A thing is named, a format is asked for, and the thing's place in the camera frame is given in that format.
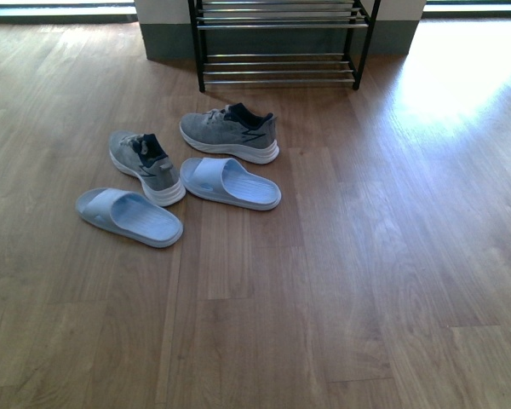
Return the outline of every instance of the shoelace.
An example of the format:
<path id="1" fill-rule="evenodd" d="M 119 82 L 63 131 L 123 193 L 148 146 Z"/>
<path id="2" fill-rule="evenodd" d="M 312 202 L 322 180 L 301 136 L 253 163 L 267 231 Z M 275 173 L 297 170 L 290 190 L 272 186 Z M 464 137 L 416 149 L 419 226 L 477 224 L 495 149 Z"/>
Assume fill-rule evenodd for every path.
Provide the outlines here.
<path id="1" fill-rule="evenodd" d="M 213 109 L 208 111 L 206 113 L 208 115 L 206 118 L 206 124 L 208 125 L 210 122 L 214 123 L 217 119 L 222 119 L 228 108 L 229 106 L 225 107 L 224 109 Z"/>

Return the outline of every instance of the slide sandal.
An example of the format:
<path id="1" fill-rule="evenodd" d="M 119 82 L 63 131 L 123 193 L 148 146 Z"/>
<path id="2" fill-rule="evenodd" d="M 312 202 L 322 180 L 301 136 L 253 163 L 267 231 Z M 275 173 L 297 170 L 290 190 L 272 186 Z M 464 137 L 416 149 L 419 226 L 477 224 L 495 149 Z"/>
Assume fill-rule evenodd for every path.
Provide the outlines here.
<path id="1" fill-rule="evenodd" d="M 141 194 L 113 188 L 89 190 L 76 201 L 88 223 L 151 247 L 174 244 L 183 232 L 180 220 Z"/>
<path id="2" fill-rule="evenodd" d="M 181 165 L 180 179 L 195 196 L 246 209 L 271 210 L 282 198 L 274 182 L 249 173 L 233 158 L 190 158 Z"/>

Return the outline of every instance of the shoe rack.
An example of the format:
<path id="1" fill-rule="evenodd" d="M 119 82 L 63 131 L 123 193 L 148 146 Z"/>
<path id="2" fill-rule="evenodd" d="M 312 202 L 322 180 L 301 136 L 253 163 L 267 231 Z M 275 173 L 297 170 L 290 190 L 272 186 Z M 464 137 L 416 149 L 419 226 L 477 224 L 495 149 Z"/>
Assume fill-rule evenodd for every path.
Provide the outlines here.
<path id="1" fill-rule="evenodd" d="M 358 89 L 381 0 L 370 13 L 360 0 L 188 0 L 198 87 L 209 84 L 351 83 Z M 333 52 L 209 54 L 209 36 L 237 30 L 334 29 L 344 42 Z M 351 56 L 354 31 L 361 52 Z"/>

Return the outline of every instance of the sneaker sole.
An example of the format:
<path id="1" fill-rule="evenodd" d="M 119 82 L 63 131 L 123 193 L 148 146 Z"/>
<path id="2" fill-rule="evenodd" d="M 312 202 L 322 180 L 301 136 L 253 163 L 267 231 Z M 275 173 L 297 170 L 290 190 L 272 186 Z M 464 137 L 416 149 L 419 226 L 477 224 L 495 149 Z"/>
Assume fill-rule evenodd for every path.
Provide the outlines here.
<path id="1" fill-rule="evenodd" d="M 184 185 L 181 183 L 180 180 L 178 180 L 178 182 L 173 186 L 168 187 L 164 190 L 153 190 L 147 185 L 146 181 L 144 181 L 144 179 L 140 175 L 138 175 L 132 169 L 128 168 L 124 164 L 121 164 L 117 159 L 115 159 L 112 155 L 112 152 L 110 152 L 110 158 L 112 159 L 112 162 L 115 165 L 115 167 L 118 168 L 125 175 L 134 176 L 138 178 L 146 197 L 157 206 L 161 207 L 170 206 L 176 203 L 177 201 L 181 200 L 186 195 L 186 189 L 184 188 Z"/>
<path id="2" fill-rule="evenodd" d="M 194 139 L 187 136 L 184 130 L 181 128 L 181 125 L 180 132 L 181 136 L 184 138 L 184 141 L 186 141 L 189 145 L 191 145 L 191 147 L 194 147 L 198 151 L 206 153 L 226 153 L 247 160 L 252 164 L 268 164 L 269 162 L 274 161 L 280 152 L 276 141 L 273 141 L 273 143 L 265 149 L 247 147 L 245 145 L 239 144 L 209 145 L 207 143 L 195 141 Z"/>

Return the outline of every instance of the gray sneaker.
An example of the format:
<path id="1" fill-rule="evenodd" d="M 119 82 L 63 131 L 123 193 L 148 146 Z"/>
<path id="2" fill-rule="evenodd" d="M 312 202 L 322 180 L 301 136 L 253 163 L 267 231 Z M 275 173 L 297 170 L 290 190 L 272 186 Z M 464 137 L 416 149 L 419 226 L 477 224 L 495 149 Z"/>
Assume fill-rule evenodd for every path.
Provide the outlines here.
<path id="1" fill-rule="evenodd" d="M 185 196 L 186 189 L 181 184 L 178 170 L 154 134 L 118 130 L 110 135 L 109 147 L 116 168 L 137 177 L 152 203 L 168 206 Z"/>
<path id="2" fill-rule="evenodd" d="M 254 164 L 268 164 L 278 156 L 276 117 L 258 117 L 243 104 L 207 113 L 188 113 L 180 121 L 184 140 L 199 151 L 227 153 Z"/>

